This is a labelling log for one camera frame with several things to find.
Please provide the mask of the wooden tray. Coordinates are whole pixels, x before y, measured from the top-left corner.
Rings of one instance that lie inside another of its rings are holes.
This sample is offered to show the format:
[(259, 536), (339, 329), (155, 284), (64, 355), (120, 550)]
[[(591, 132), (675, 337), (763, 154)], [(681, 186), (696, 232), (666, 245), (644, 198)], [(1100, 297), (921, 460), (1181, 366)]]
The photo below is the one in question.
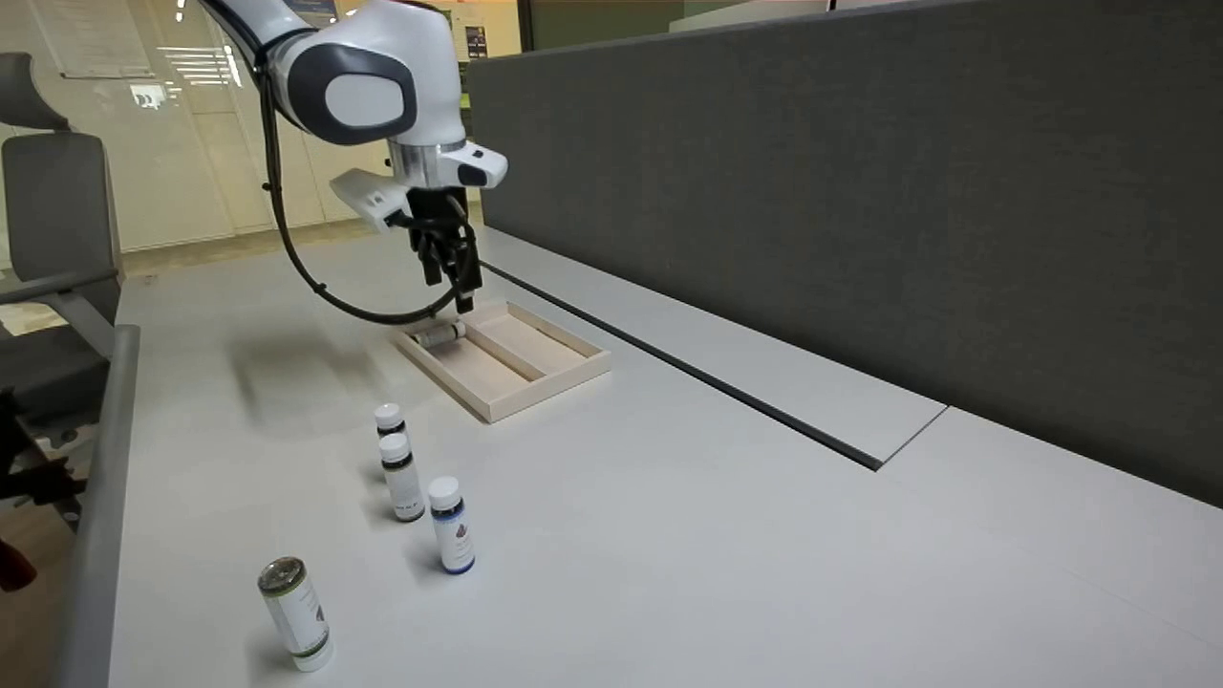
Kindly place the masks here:
[[(453, 319), (466, 323), (462, 340), (422, 349), (408, 336)], [(607, 349), (508, 301), (402, 328), (393, 341), (442, 391), (488, 425), (612, 369)]]

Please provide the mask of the white-capped bottle blue band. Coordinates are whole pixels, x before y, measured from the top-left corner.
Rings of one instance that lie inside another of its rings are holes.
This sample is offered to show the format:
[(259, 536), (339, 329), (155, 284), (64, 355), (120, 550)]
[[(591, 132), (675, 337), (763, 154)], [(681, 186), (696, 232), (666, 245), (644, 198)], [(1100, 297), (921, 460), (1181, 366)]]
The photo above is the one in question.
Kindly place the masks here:
[(437, 477), (428, 484), (427, 499), (442, 569), (454, 576), (466, 573), (475, 565), (475, 546), (459, 480)]

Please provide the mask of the white-capped bottle white label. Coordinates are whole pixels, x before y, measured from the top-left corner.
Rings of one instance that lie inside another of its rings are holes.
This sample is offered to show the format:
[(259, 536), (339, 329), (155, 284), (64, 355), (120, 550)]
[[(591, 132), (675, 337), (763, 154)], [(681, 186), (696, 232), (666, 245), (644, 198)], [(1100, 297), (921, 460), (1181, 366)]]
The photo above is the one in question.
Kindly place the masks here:
[(419, 489), (415, 452), (406, 434), (388, 434), (378, 441), (382, 470), (393, 497), (395, 518), (404, 523), (418, 521), (426, 512)]

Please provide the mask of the grey office chair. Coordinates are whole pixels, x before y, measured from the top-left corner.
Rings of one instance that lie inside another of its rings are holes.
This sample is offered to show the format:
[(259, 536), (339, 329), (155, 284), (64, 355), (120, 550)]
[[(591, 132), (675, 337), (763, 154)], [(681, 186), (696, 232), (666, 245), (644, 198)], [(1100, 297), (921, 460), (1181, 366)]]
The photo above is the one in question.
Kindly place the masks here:
[(13, 282), (0, 306), (46, 306), (61, 325), (0, 328), (0, 501), (51, 505), (75, 528), (86, 481), (60, 448), (97, 425), (115, 349), (122, 271), (110, 170), (100, 139), (75, 130), (40, 95), (27, 53), (0, 53), (0, 202)]

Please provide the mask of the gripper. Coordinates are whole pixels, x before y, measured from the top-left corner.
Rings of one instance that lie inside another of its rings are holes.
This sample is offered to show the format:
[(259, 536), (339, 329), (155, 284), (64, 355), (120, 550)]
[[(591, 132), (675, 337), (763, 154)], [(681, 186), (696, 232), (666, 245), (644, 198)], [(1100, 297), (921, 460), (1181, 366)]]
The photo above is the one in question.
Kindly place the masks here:
[[(475, 235), (460, 227), (460, 215), (470, 214), (464, 187), (407, 191), (411, 215), (408, 241), (417, 252), (427, 286), (439, 286), (444, 273), (454, 292), (457, 314), (475, 309), (475, 295), (483, 287)], [(439, 229), (442, 243), (423, 240), (426, 229)]]

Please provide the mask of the grey desk partition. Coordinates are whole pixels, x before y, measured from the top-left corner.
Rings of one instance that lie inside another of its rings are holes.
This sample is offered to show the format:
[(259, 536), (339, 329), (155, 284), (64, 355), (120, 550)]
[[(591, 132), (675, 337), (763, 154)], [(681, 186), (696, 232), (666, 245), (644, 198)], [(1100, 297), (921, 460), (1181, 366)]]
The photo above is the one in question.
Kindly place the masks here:
[(1223, 506), (1223, 0), (490, 57), (495, 229)]

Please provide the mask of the metal-capped bottle green band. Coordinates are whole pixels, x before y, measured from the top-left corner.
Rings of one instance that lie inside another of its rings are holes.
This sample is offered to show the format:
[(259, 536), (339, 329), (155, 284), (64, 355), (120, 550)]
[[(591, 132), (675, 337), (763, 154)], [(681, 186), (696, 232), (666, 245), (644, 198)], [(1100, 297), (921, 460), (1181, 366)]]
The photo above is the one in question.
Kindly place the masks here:
[(272, 558), (259, 569), (257, 588), (294, 667), (309, 675), (331, 661), (331, 626), (302, 558)]

